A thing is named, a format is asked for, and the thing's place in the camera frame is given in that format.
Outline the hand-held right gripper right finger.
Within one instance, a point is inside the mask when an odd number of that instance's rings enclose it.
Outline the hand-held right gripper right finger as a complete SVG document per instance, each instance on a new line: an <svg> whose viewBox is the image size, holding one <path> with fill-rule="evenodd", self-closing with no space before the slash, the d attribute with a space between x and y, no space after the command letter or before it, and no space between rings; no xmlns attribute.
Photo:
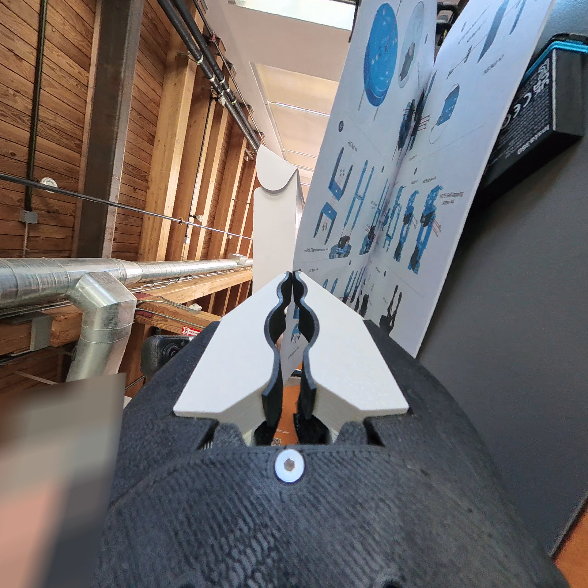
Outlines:
<svg viewBox="0 0 588 588"><path fill-rule="evenodd" d="M293 275L302 376L299 443L329 443L348 422L403 415L409 404L363 319L303 272Z"/></svg>

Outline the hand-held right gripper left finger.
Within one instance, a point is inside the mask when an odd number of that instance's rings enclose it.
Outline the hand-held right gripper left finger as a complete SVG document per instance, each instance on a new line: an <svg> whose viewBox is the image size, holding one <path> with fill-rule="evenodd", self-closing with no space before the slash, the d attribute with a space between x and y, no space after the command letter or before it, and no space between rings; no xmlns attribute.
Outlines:
<svg viewBox="0 0 588 588"><path fill-rule="evenodd" d="M265 423L272 438L281 418L283 378L276 342L286 328L292 273L279 274L225 315L173 411L237 425Z"/></svg>

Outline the assembly instruction manual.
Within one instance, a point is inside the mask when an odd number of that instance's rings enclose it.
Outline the assembly instruction manual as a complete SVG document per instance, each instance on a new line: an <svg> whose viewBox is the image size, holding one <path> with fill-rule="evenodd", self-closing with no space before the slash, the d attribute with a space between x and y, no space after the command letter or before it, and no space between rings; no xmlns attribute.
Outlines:
<svg viewBox="0 0 588 588"><path fill-rule="evenodd" d="M362 1L293 269L415 357L553 1Z"/></svg>

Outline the dark grey desk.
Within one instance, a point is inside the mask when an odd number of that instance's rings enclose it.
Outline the dark grey desk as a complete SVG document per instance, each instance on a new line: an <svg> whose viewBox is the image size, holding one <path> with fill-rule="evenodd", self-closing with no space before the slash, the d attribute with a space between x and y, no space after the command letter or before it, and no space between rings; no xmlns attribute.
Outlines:
<svg viewBox="0 0 588 588"><path fill-rule="evenodd" d="M424 256L437 304L419 360L480 433L543 555L587 495L587 139L502 196L476 199L530 58L549 33L587 32L587 1L471 1L439 56L428 109L458 82L465 97L423 166L444 192L442 235Z"/></svg>

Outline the ceiling pipe bundle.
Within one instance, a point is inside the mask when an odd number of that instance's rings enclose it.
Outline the ceiling pipe bundle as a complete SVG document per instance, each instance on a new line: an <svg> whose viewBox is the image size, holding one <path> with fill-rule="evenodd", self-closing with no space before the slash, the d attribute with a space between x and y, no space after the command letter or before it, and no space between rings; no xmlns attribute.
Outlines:
<svg viewBox="0 0 588 588"><path fill-rule="evenodd" d="M206 40L186 4L183 1L158 1L158 3L186 45L189 53L194 57L196 64L201 67L213 90L217 93L218 101L228 110L251 148L254 152L257 152L260 147L260 140L247 121L237 97L230 89L222 70L209 50Z"/></svg>

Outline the black battery blue edge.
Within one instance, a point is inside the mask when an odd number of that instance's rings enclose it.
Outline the black battery blue edge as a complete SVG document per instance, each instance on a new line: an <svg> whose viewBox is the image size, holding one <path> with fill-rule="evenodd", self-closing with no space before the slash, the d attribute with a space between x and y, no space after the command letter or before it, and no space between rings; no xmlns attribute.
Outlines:
<svg viewBox="0 0 588 588"><path fill-rule="evenodd" d="M553 36L526 71L476 194L493 201L584 134L583 62L587 36Z"/></svg>

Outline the silver air duct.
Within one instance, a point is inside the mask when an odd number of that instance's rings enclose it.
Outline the silver air duct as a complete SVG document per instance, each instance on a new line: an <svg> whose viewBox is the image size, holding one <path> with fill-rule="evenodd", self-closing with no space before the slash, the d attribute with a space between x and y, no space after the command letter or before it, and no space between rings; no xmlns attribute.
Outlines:
<svg viewBox="0 0 588 588"><path fill-rule="evenodd" d="M83 312L67 381L118 372L134 322L136 298L127 285L251 267L225 260L130 262L110 258L1 259L1 309L64 298Z"/></svg>

